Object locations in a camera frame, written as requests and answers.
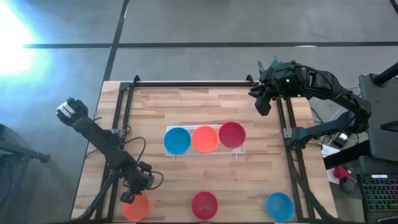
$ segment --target rgb keyboard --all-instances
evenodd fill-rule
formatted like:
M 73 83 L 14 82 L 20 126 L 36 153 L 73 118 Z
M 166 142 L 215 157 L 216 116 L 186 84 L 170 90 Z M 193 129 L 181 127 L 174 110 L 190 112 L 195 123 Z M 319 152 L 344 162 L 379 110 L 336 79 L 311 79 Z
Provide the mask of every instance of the rgb keyboard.
M 398 211 L 398 175 L 358 175 L 358 183 L 367 211 Z

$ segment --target wooden tabletop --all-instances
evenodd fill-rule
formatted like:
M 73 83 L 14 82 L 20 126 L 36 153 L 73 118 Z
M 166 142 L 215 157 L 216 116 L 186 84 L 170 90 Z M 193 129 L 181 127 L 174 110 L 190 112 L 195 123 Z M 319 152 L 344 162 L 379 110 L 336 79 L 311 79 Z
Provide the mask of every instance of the wooden tabletop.
M 99 98 L 98 124 L 112 126 L 120 82 L 104 82 Z M 164 183 L 146 191 L 150 212 L 142 222 L 197 222 L 191 210 L 192 198 L 201 191 L 212 192 L 218 199 L 218 213 L 211 222 L 271 222 L 265 211 L 267 197 L 283 192 L 293 199 L 289 171 L 282 140 L 276 103 L 268 116 L 260 116 L 248 87 L 142 87 L 135 88 L 126 139 L 146 138 L 142 161 L 164 174 Z M 126 97 L 121 110 L 124 115 Z M 312 114 L 305 98 L 292 100 L 297 126 L 313 126 Z M 287 109 L 285 117 L 289 124 Z M 178 156 L 176 161 L 165 155 L 163 138 L 167 126 L 211 125 L 235 121 L 247 133 L 246 153 L 232 155 Z M 142 149 L 140 140 L 124 148 L 133 157 Z M 89 145 L 88 152 L 94 150 Z M 319 147 L 307 145 L 303 150 L 308 181 L 312 192 L 330 214 L 336 209 Z M 104 157 L 95 152 L 85 159 L 72 217 L 78 217 L 100 189 Z M 159 183 L 156 178 L 154 186 Z M 120 195 L 126 190 L 120 180 L 114 222 L 128 221 L 123 215 Z M 305 199 L 300 191 L 303 212 Z

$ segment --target gray floor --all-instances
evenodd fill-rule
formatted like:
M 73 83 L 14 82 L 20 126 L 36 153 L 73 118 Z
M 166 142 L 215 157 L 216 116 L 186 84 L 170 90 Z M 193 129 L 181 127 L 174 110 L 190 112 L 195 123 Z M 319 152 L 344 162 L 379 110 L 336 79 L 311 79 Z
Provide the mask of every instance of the gray floor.
M 21 33 L 30 34 L 27 44 L 111 43 L 122 4 L 123 0 L 7 0 L 0 2 L 0 12 L 15 15 L 7 20 L 18 18 L 18 27 L 25 30 Z M 397 21 L 386 0 L 132 0 L 121 42 L 397 41 Z M 2 34 L 7 42 L 22 39 L 16 38 L 18 30 L 8 29 Z M 7 47 L 2 37 L 0 44 Z M 109 52 L 0 52 L 0 123 L 52 155 L 46 164 L 29 164 L 20 201 L 11 205 L 5 223 L 69 219 L 87 141 L 58 121 L 55 109 L 71 96 L 83 100 L 94 115 Z M 143 80 L 242 80 L 249 73 L 256 77 L 257 61 L 267 64 L 274 55 L 329 70 L 350 88 L 358 86 L 358 75 L 378 73 L 396 63 L 398 47 L 119 49 L 110 79 L 140 75 Z M 310 103 L 323 120 L 339 109 L 330 101 Z M 362 220 L 360 200 L 332 189 L 339 216 Z

